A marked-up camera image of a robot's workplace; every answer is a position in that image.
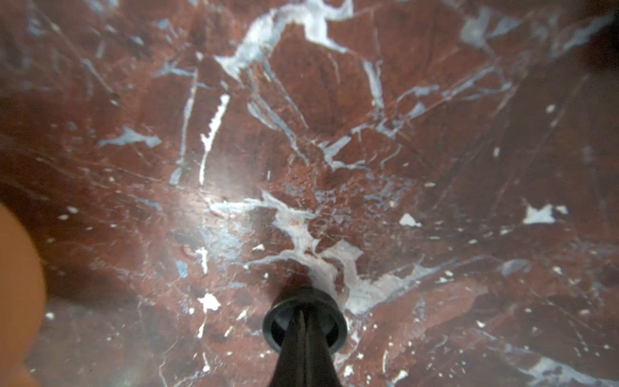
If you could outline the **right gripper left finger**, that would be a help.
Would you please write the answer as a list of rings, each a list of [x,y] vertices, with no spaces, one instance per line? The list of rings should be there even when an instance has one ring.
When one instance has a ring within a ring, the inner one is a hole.
[[[290,319],[281,344],[271,387],[303,387],[305,385],[305,318],[296,310]]]

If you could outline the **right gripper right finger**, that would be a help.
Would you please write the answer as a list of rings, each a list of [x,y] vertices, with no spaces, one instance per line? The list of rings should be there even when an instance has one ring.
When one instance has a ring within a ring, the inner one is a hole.
[[[341,383],[330,354],[318,313],[304,311],[305,387],[340,387]]]

